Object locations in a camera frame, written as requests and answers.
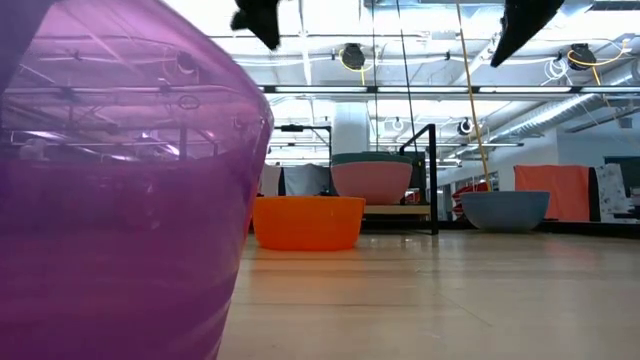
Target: blue bowl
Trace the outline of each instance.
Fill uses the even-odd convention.
[[[493,232],[526,232],[542,220],[551,194],[546,191],[494,191],[460,196],[462,209],[478,229]]]

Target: orange bowl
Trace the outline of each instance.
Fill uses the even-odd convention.
[[[260,197],[253,210],[253,229],[265,249],[351,249],[358,241],[364,205],[364,199],[349,197]]]

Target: ductwork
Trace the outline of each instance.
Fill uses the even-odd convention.
[[[638,58],[609,71],[603,78],[603,85],[608,86],[639,85]],[[561,102],[546,103],[509,122],[506,128],[498,129],[485,141],[499,142],[508,138],[540,134],[605,105],[603,96],[598,94],[576,95]]]

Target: purple translucent vase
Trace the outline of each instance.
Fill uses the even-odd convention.
[[[0,32],[0,358],[215,359],[268,102],[157,0],[2,1]]]

